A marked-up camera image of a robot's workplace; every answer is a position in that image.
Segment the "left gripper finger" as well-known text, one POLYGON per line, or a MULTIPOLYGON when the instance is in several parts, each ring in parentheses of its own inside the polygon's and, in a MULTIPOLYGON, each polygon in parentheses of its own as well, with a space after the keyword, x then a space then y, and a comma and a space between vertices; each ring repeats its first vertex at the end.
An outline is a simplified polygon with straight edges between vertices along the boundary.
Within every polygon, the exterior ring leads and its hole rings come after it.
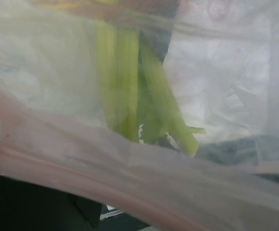
POLYGON ((94 231, 102 205, 0 175, 0 231, 94 231))

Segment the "green fake celery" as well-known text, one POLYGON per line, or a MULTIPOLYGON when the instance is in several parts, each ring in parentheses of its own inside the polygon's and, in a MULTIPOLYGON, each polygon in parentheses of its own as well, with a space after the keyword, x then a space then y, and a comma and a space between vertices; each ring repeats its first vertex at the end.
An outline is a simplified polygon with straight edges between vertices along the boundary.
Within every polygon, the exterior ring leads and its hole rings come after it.
POLYGON ((100 22, 96 65, 107 127, 133 142, 159 144, 172 137, 190 157, 198 151, 196 133, 186 124, 162 60, 144 33, 100 22))

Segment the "clear zip top bag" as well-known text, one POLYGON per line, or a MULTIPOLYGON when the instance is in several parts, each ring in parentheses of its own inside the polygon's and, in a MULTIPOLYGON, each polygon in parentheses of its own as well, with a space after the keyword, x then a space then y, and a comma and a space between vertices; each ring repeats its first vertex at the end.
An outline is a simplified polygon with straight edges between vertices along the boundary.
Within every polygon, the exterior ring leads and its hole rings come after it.
POLYGON ((0 0, 0 231, 279 231, 279 0, 0 0))

